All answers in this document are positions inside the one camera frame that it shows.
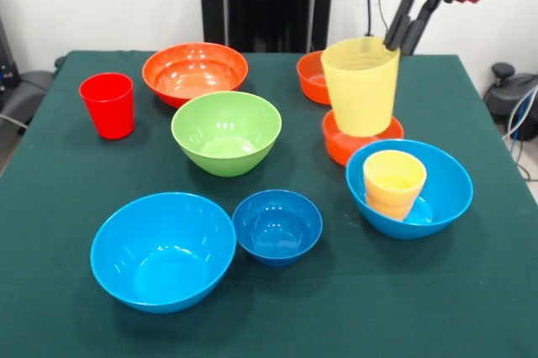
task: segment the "blue bowl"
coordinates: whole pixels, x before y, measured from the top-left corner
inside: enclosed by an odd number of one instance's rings
[[[366,203],[362,166],[368,156],[379,150],[407,152],[427,170],[424,188],[403,222],[381,215]],[[379,232],[395,239],[418,239],[439,232],[465,213],[472,201],[471,177],[460,162],[419,141],[383,140],[369,144],[351,157],[345,178],[362,216]]]
[[[323,229],[316,206],[286,190],[249,196],[237,207],[232,220],[239,244],[270,267],[294,263],[314,247]]]
[[[235,253],[228,214],[180,192],[122,207],[95,235],[90,260],[103,289],[132,308],[172,313],[191,307],[219,283]]]

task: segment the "green bowl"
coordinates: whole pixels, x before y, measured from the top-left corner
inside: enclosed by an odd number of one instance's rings
[[[171,133],[188,158],[222,177],[253,169],[269,153],[281,128],[282,118],[272,104],[244,92],[196,97],[171,121]]]

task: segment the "cup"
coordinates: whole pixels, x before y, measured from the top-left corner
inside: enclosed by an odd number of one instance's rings
[[[393,116],[399,50],[387,50],[379,37],[347,39],[321,56],[335,121],[344,134],[382,133]]]
[[[401,150],[380,150],[364,161],[367,204],[403,221],[426,181],[426,168],[417,158]]]
[[[81,84],[79,93],[100,136],[118,140],[131,134],[135,107],[128,76],[113,72],[92,76]]]

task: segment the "small yellow cup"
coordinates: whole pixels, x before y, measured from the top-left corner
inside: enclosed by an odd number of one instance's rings
[[[402,221],[426,181],[426,168],[400,150],[380,150],[363,165],[367,204],[390,218]]]
[[[336,125],[344,134],[382,133],[393,117],[399,50],[380,37],[343,40],[321,55]]]

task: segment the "small blue bowl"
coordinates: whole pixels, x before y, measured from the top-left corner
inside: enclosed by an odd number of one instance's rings
[[[228,214],[206,198],[163,192],[114,213],[95,235],[90,261],[99,285],[149,313],[191,307],[219,283],[235,253]]]
[[[232,221],[239,244],[270,267],[294,263],[314,247],[323,229],[314,203],[286,190],[252,194],[237,207]]]
[[[365,200],[362,166],[379,150],[401,150],[418,158],[428,173],[413,209],[401,222],[371,209]],[[410,240],[439,232],[459,218],[472,201],[471,177],[445,151],[419,141],[383,140],[358,150],[350,159],[345,178],[362,216],[379,232],[391,238]]]

